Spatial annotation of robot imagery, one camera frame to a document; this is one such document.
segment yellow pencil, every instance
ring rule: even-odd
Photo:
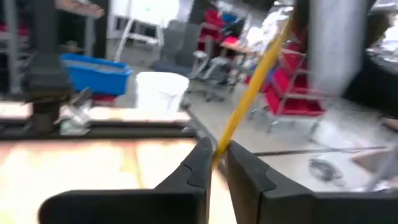
[[[229,118],[224,133],[218,143],[217,150],[213,154],[213,168],[216,168],[218,163],[220,162],[223,154],[225,153],[225,150],[228,147],[232,135],[239,125],[239,122],[244,118],[246,111],[253,104],[253,101],[258,94],[259,89],[263,84],[263,81],[265,80],[268,71],[275,64],[275,61],[278,58],[279,49],[282,47],[282,44],[286,41],[290,34],[293,14],[294,12],[290,15],[286,26],[284,27],[282,32],[276,37],[275,41],[273,41],[271,47],[263,54],[261,61],[254,71],[253,77],[250,80],[249,88],[246,90],[238,106],[235,108],[231,117]]]

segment gray pillar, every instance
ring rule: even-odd
[[[7,24],[8,32],[8,69],[9,88],[11,93],[19,93],[19,67],[18,61],[18,17],[15,0],[3,0],[3,13]]]
[[[311,1],[313,88],[340,95],[361,68],[367,8],[364,0]]]

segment gray office chair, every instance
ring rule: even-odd
[[[156,72],[172,72],[179,75],[189,77],[192,74],[192,67],[195,63],[195,56],[193,53],[198,47],[198,39],[200,36],[201,26],[195,24],[186,24],[185,31],[183,28],[173,26],[175,32],[183,32],[183,40],[179,39],[182,47],[174,54],[173,62],[165,62],[159,60],[155,62],[151,68]]]
[[[206,59],[204,63],[202,63],[190,76],[192,80],[199,80],[202,82],[203,86],[191,85],[187,90],[187,93],[191,92],[200,92],[206,95],[206,101],[209,102],[212,99],[217,99],[219,101],[224,101],[225,99],[225,91],[223,90],[223,84],[228,84],[228,76],[229,74],[226,72],[222,72],[220,70],[221,67],[214,66],[215,58],[211,59],[213,56],[214,49],[214,41],[208,36],[205,40],[205,50],[206,50]],[[210,64],[210,68],[207,70],[205,74],[202,74],[202,71],[208,67]]]
[[[175,64],[175,58],[183,44],[183,31],[164,29],[164,45],[160,50],[160,60]]]
[[[239,73],[244,73],[249,76],[253,76],[253,71],[244,68],[242,65],[238,65],[236,62],[228,60],[223,57],[216,57],[211,59],[210,68],[206,71],[203,76],[203,79],[207,82],[207,90],[206,90],[206,101],[209,102],[213,98],[217,98],[220,101],[223,101],[225,95],[231,93],[231,86],[229,73],[222,71],[222,67],[228,67],[233,70],[237,70]]]
[[[186,24],[183,46],[177,55],[177,65],[192,68],[195,63],[194,52],[198,48],[201,25]]]

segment table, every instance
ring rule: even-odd
[[[27,117],[29,110],[23,103],[0,102],[0,118]],[[91,109],[90,116],[127,121],[190,119],[184,112],[146,116],[137,109],[105,107]],[[194,139],[0,142],[0,223],[36,224],[41,203],[66,190],[154,188],[195,144]],[[212,177],[209,223],[236,223],[228,185],[218,171]]]
[[[31,114],[31,104],[23,102],[0,101],[0,118],[24,119]],[[60,110],[61,115],[70,114],[66,106]],[[134,108],[110,108],[95,106],[88,112],[92,120],[97,121],[189,121],[186,112],[175,114],[147,113]]]
[[[224,41],[224,42],[220,43],[220,46],[223,48],[221,51],[221,54],[220,54],[221,57],[226,57],[227,50],[233,50],[239,54],[244,54],[244,55],[254,55],[255,54],[255,52],[253,51],[252,48],[239,45],[238,42],[229,43],[229,42]]]

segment cable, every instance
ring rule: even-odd
[[[331,182],[337,187],[347,189],[347,183],[343,180],[343,174],[331,162],[323,159],[311,159],[309,171],[318,180]]]

